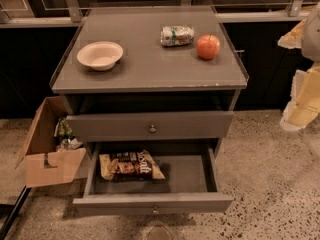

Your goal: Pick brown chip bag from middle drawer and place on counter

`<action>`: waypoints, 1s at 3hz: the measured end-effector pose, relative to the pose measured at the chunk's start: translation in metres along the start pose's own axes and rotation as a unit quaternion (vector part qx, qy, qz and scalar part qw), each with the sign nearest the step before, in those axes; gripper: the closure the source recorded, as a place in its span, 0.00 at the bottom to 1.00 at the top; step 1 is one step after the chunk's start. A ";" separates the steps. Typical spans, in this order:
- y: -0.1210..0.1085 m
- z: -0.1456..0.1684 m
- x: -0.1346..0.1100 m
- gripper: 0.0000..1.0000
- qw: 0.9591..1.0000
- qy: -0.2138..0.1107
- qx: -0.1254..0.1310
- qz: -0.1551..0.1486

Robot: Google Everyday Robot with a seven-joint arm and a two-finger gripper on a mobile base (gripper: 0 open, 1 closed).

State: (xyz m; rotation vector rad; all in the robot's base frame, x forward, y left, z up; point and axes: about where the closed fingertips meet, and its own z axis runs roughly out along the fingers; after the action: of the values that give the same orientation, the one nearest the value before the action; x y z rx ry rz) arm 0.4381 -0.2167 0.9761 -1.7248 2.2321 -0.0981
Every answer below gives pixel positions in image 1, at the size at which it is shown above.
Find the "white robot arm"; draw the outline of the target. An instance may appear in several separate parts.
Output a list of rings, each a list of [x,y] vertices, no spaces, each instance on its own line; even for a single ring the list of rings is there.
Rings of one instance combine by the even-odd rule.
[[[313,64],[306,71],[297,70],[291,85],[291,100],[284,109],[280,126],[285,131],[305,128],[320,114],[320,3],[308,17],[278,41],[287,49],[298,48]]]

